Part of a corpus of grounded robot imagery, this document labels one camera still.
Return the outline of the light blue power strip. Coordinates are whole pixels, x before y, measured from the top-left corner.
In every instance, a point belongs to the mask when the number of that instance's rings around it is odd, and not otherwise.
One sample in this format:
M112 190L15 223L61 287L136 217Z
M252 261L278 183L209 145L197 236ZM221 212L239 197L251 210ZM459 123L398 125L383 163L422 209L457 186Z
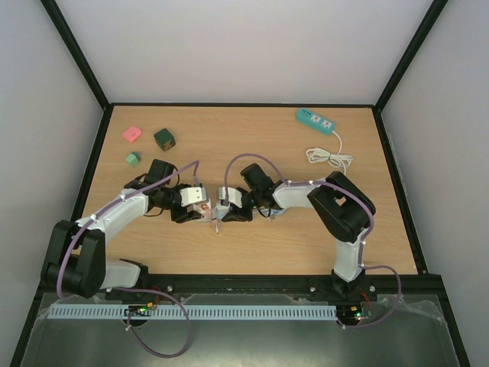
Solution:
M230 206L229 205L223 206L222 204L217 203L215 205L215 209L214 209L215 218L218 221L222 221L223 218L226 216L226 214L229 212L229 210L230 210Z

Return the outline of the white cube socket adapter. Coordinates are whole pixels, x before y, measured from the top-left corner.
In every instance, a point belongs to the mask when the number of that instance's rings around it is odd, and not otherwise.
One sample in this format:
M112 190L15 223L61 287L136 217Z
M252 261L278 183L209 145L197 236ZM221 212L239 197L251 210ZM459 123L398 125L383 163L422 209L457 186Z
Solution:
M208 202L196 203L193 205L193 210L199 214L197 222L209 222L214 218L212 204Z

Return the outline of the light green cube plug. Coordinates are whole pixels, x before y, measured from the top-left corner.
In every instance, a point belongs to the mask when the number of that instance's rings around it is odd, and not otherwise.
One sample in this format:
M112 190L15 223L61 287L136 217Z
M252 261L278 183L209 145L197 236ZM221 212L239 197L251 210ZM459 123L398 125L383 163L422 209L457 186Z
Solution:
M129 166L135 167L140 163L141 156L139 155L139 153L133 151L125 158L125 161Z

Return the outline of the dark green cube socket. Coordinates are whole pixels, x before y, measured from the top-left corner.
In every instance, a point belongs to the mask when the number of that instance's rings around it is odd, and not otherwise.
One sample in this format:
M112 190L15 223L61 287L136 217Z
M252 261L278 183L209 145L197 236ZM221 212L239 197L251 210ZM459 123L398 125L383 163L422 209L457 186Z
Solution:
M167 128L154 133L154 140L162 151L168 151L176 145L175 137Z

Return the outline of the pink plug adapter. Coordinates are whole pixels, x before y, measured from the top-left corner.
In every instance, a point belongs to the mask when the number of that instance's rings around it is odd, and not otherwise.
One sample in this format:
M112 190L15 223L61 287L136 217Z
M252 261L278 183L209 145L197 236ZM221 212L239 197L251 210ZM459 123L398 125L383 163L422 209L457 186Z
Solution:
M129 128L125 129L122 133L122 137L124 140L128 141L129 143L135 142L137 139L139 139L142 135L142 130L139 129L137 126L130 126Z

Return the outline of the teal power strip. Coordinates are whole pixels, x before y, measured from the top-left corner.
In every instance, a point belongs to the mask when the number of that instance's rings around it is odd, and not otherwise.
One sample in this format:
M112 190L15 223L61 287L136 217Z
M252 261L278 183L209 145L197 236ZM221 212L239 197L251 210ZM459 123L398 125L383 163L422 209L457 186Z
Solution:
M327 136L330 136L335 131L334 122L309 109L299 109L296 113L296 120Z

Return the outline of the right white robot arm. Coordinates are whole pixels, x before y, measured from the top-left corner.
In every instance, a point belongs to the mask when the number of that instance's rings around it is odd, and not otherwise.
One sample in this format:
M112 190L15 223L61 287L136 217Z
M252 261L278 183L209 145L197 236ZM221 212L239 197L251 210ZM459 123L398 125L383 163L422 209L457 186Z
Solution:
M376 208L371 200L340 171L318 180L273 181L258 164L241 171L248 189L219 188L223 222L250 222L254 212L266 209L314 209L335 238L335 264L328 291L347 300L360 290L365 269L366 238L374 227Z

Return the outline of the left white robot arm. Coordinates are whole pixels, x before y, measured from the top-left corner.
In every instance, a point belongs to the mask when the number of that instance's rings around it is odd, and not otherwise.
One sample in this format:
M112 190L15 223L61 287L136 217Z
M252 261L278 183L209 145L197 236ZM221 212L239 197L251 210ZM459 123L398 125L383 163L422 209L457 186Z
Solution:
M142 266L134 261L108 261L106 246L126 226L154 208L169 211L175 223L200 219L191 207L207 200L199 180L169 186L181 171L173 164L153 160L148 172L124 185L121 192L89 216L74 222L61 220L53 228L40 273L60 298L69 294L89 298L100 290L134 287Z

